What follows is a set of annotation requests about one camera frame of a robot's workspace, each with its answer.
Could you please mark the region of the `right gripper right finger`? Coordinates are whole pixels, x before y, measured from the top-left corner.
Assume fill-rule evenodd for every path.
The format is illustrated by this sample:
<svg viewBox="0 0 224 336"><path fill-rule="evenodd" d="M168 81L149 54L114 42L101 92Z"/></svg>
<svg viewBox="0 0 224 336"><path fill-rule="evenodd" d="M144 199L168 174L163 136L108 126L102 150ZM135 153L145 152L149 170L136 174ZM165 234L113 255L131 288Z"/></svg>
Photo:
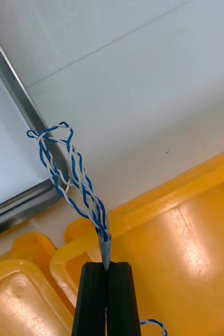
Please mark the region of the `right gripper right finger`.
<svg viewBox="0 0 224 336"><path fill-rule="evenodd" d="M107 335L141 335L133 273L129 263L110 263L107 295Z"/></svg>

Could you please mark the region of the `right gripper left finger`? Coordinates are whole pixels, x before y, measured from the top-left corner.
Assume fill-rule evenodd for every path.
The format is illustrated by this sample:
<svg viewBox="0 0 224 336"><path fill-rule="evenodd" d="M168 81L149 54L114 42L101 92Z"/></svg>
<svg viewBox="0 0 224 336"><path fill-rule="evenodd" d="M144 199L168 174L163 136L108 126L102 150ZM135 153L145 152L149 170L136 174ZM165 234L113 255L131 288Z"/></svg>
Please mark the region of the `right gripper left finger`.
<svg viewBox="0 0 224 336"><path fill-rule="evenodd" d="M106 271L100 262L82 267L72 335L105 335Z"/></svg>

